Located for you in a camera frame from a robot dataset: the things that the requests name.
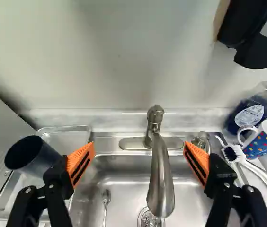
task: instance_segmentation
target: spoon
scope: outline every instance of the spoon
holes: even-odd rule
[[[102,194],[102,203],[104,204],[104,219],[103,219],[103,226],[106,227],[106,212],[107,212],[107,206],[110,203],[111,200],[111,193],[110,190],[106,189]]]

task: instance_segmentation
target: white wall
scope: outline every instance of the white wall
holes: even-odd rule
[[[0,0],[0,96],[20,109],[228,107],[267,80],[214,44],[219,0]]]

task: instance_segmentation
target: blue dish soap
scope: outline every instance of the blue dish soap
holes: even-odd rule
[[[259,83],[250,98],[240,101],[239,105],[228,116],[225,127],[233,135],[239,127],[258,126],[267,118],[267,82]]]

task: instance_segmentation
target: blue dotted mug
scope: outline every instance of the blue dotted mug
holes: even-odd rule
[[[240,134],[245,130],[253,130],[253,133],[242,142]],[[267,155],[267,120],[264,120],[257,128],[253,125],[245,125],[239,128],[237,139],[243,146],[242,150],[248,159],[255,159]]]

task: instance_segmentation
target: sink basin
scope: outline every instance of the sink basin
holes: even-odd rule
[[[196,133],[162,134],[177,136],[183,141],[191,140]],[[150,180],[151,151],[124,151],[118,146],[126,137],[143,136],[142,133],[96,133],[94,135],[96,156],[75,189],[71,205],[74,227],[101,227],[104,217],[102,193],[111,191],[107,207],[107,227],[137,227],[138,217],[145,207]],[[218,141],[210,141],[212,151],[220,151]],[[203,193],[201,184],[194,176],[182,155],[182,150],[169,151],[172,167],[175,209],[165,219],[166,227],[204,227],[212,200]],[[232,212],[229,226],[239,226]]]

